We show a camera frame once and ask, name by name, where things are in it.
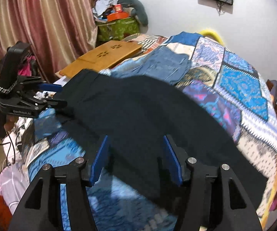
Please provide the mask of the grey plush pillow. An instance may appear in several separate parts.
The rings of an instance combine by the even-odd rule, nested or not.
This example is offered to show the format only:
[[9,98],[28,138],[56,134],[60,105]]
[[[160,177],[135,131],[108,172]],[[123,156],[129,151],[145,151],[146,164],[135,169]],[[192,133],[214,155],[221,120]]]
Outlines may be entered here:
[[118,0],[118,3],[121,4],[124,11],[131,17],[134,17],[141,26],[148,26],[148,16],[145,7],[139,0]]

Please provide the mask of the yellow curved headboard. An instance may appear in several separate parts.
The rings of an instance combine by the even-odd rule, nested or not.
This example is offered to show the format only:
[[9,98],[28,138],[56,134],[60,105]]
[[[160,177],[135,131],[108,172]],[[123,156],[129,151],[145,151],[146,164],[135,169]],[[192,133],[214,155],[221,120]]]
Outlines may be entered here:
[[199,32],[199,34],[208,37],[210,39],[213,39],[214,41],[218,42],[220,45],[225,46],[224,41],[220,37],[220,35],[212,29],[203,29]]

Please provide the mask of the wooden lap desk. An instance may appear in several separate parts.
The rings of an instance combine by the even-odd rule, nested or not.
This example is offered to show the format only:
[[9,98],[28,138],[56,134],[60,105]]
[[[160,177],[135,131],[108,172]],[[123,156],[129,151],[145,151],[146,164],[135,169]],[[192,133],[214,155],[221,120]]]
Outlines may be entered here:
[[63,76],[72,78],[82,69],[100,72],[104,69],[113,68],[125,59],[139,53],[142,47],[137,42],[111,40],[80,56],[65,68],[56,72],[55,75],[59,78]]

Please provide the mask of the blue patchwork bedspread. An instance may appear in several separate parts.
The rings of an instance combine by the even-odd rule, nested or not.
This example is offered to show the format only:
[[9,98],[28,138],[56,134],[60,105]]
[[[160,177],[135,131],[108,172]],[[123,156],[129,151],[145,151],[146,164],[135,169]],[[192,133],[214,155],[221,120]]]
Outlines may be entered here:
[[[167,84],[180,89],[208,112],[234,140],[239,152],[266,178],[263,193],[254,198],[259,220],[265,223],[277,190],[277,116],[273,93],[251,64],[201,34],[181,32],[162,41],[157,48],[161,46],[187,54],[192,63],[180,82]],[[155,49],[102,70],[101,75],[109,81],[124,81],[126,78],[112,76],[112,71],[119,66],[125,68]],[[108,172],[102,173],[90,194],[100,230],[108,230],[107,216],[117,220],[123,230],[172,230],[177,220]]]

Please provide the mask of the striped red curtain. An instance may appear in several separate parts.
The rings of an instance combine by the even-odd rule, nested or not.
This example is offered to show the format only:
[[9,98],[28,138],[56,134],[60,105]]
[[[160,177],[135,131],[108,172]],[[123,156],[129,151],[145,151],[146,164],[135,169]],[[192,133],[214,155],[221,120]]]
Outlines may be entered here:
[[22,41],[31,45],[47,81],[94,49],[97,0],[0,0],[0,58]]

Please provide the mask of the green storage bag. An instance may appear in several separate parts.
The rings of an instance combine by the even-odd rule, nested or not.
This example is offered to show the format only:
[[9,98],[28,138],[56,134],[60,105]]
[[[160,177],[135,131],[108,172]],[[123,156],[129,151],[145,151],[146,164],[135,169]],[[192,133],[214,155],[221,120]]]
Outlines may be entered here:
[[137,20],[133,17],[111,21],[109,23],[97,23],[98,40],[108,42],[110,40],[123,40],[132,34],[140,33]]

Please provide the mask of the black pants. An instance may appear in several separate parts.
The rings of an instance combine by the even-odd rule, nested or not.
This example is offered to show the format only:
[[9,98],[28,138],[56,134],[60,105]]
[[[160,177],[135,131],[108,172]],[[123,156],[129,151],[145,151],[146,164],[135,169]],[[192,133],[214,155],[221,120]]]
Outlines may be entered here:
[[90,151],[107,135],[109,171],[158,206],[175,212],[181,200],[164,162],[165,135],[205,165],[231,166],[253,205],[260,205],[266,177],[208,112],[175,87],[147,76],[119,79],[84,69],[55,98],[67,102],[56,117],[69,136]]

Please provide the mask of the orange box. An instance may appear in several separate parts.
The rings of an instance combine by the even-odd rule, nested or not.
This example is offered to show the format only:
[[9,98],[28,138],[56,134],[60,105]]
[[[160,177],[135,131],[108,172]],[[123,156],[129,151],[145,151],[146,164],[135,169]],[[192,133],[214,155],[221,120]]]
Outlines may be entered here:
[[127,12],[115,12],[107,15],[107,21],[115,21],[115,20],[120,20],[120,19],[125,19],[128,18],[130,15]]

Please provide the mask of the folded blue jeans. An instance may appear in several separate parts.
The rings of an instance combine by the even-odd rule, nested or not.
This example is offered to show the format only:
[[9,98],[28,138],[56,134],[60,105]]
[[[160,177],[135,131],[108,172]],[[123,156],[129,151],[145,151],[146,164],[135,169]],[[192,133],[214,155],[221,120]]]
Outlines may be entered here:
[[119,66],[117,70],[112,71],[112,76],[116,78],[148,76],[175,85],[181,81],[191,66],[187,54],[177,54],[161,46],[125,68]]

